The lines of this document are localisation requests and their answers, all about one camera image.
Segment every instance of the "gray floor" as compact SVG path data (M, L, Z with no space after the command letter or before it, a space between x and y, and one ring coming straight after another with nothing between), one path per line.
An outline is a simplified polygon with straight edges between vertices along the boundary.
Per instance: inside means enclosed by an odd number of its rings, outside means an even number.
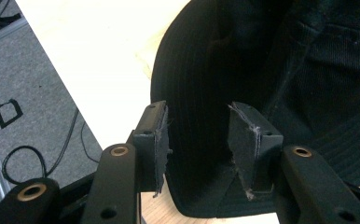
M11 1L3 15L18 11ZM31 146L43 154L49 170L61 152L76 105L29 25L0 39L0 105L10 99L19 103L23 115L4 128L0 126L0 161L15 147ZM4 120L16 115L11 104L3 105L0 112ZM81 145L83 123L79 115L63 159L50 176L61 187L96 170L97 163L87 158ZM99 160L102 150L88 125L83 138L90 156ZM41 176L41 165L29 151L14 154L7 169L19 181Z

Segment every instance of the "black fabric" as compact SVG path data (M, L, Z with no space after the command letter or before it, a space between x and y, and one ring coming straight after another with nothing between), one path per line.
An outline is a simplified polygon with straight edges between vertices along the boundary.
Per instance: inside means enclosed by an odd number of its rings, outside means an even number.
M270 199L248 202L236 175L233 101L360 185L360 1L192 0L162 39L151 85L171 111L166 177L186 216L273 211Z

